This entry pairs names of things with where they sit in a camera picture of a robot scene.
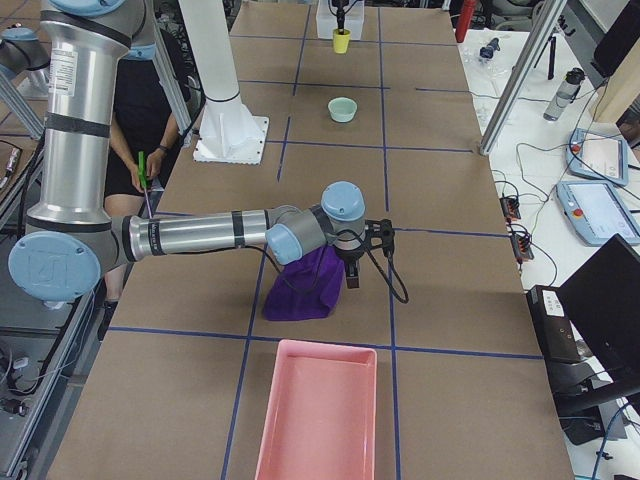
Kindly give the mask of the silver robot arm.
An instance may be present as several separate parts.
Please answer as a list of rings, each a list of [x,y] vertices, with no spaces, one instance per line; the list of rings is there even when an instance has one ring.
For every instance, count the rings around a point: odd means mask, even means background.
[[[39,202],[8,269],[25,293],[71,301],[114,268],[148,256],[269,247],[289,264],[320,247],[358,251],[365,203],[349,182],[329,185],[319,204],[209,216],[110,217],[103,198],[118,62],[156,41],[142,1],[45,1],[41,22],[51,42]]]

